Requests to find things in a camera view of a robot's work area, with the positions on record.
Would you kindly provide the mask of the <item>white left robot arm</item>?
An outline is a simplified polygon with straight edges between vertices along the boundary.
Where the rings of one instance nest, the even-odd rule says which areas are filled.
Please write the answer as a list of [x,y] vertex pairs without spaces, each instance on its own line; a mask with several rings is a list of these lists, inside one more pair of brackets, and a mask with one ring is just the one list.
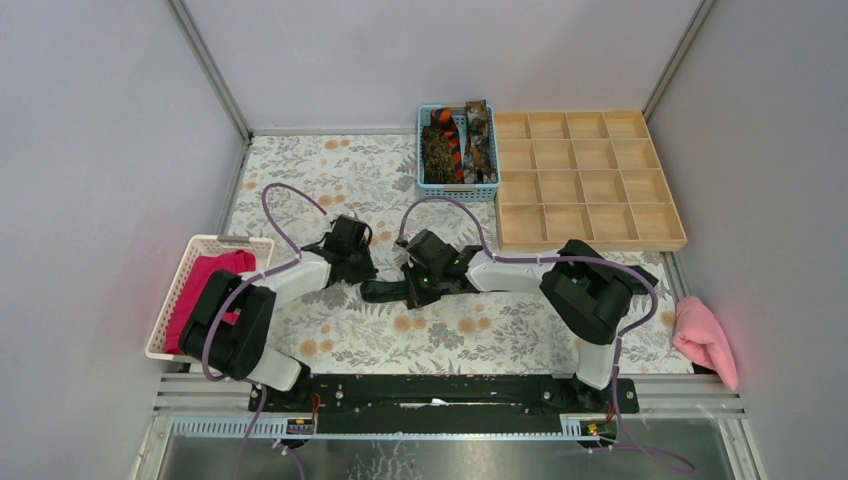
[[178,337],[179,350],[212,372],[272,389],[288,411],[309,401],[306,366],[268,344],[275,309],[337,283],[355,285],[376,277],[369,243],[371,227],[341,215],[320,240],[296,259],[263,272],[217,270],[205,282]]

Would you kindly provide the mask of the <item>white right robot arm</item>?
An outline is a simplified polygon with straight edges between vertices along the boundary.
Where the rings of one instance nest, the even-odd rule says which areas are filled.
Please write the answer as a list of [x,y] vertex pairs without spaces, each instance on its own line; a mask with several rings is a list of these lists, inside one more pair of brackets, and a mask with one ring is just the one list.
[[405,301],[415,309],[445,295],[507,292],[541,295],[580,338],[575,402],[597,412],[613,398],[616,339],[636,296],[656,296],[657,278],[644,268],[604,259],[587,243],[570,240],[536,257],[495,254],[481,245],[457,250],[423,230],[401,241]]

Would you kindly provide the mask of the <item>dark green leaf tie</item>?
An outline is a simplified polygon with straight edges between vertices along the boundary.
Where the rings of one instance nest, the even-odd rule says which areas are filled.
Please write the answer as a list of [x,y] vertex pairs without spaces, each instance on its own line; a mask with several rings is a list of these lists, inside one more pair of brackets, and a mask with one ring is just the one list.
[[367,280],[359,286],[360,296],[367,303],[406,302],[409,295],[405,281]]

